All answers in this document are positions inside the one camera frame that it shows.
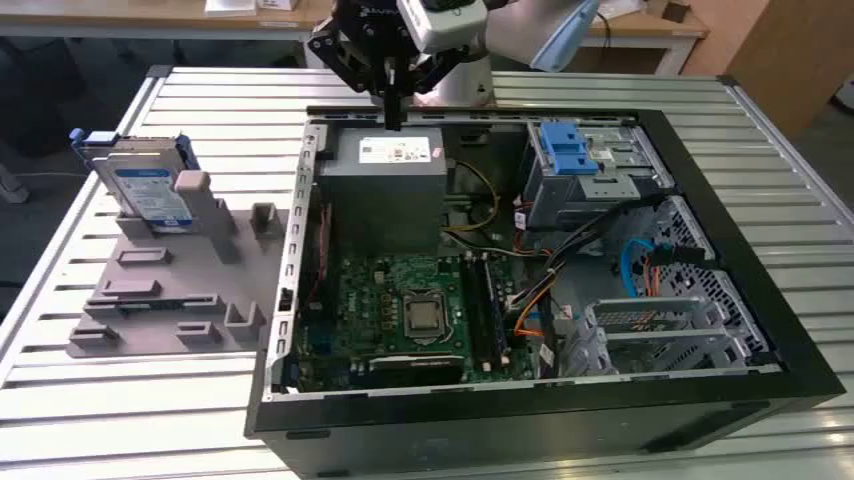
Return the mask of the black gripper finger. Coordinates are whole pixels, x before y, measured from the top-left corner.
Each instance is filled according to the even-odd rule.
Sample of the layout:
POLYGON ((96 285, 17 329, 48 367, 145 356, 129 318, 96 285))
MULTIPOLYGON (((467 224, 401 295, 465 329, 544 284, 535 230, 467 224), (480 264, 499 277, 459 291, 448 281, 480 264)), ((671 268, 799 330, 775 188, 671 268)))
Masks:
POLYGON ((468 56, 468 47, 440 51, 417 64, 412 56, 392 58, 392 130, 399 131, 405 118, 404 103, 415 94, 428 93, 468 56))
POLYGON ((384 59, 369 59, 351 42, 341 40, 339 22, 328 17, 312 30, 305 46, 345 85, 356 92, 368 92, 376 106, 383 110, 384 127, 395 130, 393 97, 385 96, 387 75, 384 59))

